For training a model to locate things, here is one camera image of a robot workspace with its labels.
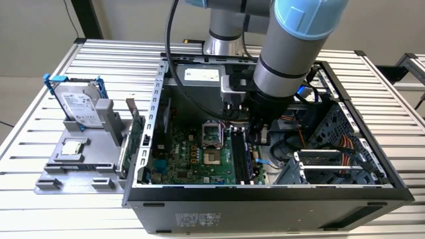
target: blue latch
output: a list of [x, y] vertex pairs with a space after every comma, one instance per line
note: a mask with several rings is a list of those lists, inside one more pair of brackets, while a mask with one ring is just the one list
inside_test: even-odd
[[96, 82], [99, 84], [102, 98], [108, 99], [110, 97], [108, 97], [108, 93], [107, 93], [106, 83], [104, 83], [104, 80], [100, 78], [100, 76], [98, 76]]

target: aluminum extrusion table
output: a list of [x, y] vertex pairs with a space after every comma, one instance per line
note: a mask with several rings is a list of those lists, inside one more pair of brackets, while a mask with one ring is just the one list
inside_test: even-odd
[[[256, 56], [260, 47], [250, 47]], [[200, 44], [174, 44], [175, 53], [202, 54]], [[122, 118], [130, 119], [124, 99], [132, 95], [146, 115], [154, 90], [163, 43], [87, 40], [74, 44], [54, 75], [106, 81]], [[425, 238], [425, 122], [367, 56], [355, 51], [323, 50], [353, 99], [365, 123], [411, 188], [416, 201], [351, 232], [309, 234], [182, 235], [211, 238]], [[156, 238], [148, 235], [123, 195], [36, 195], [35, 182], [54, 152], [64, 113], [42, 89], [0, 146], [0, 238]]]

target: green circuit board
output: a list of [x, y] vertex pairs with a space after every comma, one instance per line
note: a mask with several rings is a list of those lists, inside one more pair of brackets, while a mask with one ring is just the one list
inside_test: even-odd
[[[154, 173], [155, 184], [236, 184], [230, 131], [224, 132], [220, 150], [203, 149], [202, 139], [202, 129], [174, 128], [167, 173]], [[263, 168], [258, 172], [254, 182], [264, 184]]]

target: wire bundle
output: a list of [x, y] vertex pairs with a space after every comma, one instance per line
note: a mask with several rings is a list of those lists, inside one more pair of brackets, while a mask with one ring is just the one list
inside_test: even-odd
[[[339, 144], [339, 148], [349, 148], [349, 149], [355, 149], [355, 145], [353, 145], [353, 142], [351, 140], [351, 138], [348, 138], [347, 135], [343, 135], [341, 137], [341, 141], [340, 141], [340, 144]], [[343, 153], [343, 162], [341, 162], [341, 165], [343, 166], [349, 166], [351, 165], [351, 157], [348, 155], [345, 155]]]

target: robotic arm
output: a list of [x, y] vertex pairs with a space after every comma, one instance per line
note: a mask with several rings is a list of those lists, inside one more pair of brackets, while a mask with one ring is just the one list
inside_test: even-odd
[[[348, 0], [187, 0], [187, 2], [204, 8], [215, 8], [212, 10], [215, 24], [211, 24], [211, 35], [215, 37], [220, 29], [216, 18], [223, 24], [235, 24], [236, 20], [227, 19], [230, 14], [270, 16], [264, 47], [252, 76], [259, 91], [250, 96], [250, 131], [254, 135], [259, 134], [263, 126], [271, 126], [272, 121], [285, 112], [325, 41], [339, 25]], [[234, 25], [232, 30], [223, 31], [228, 35], [222, 41], [238, 40], [243, 30]]]

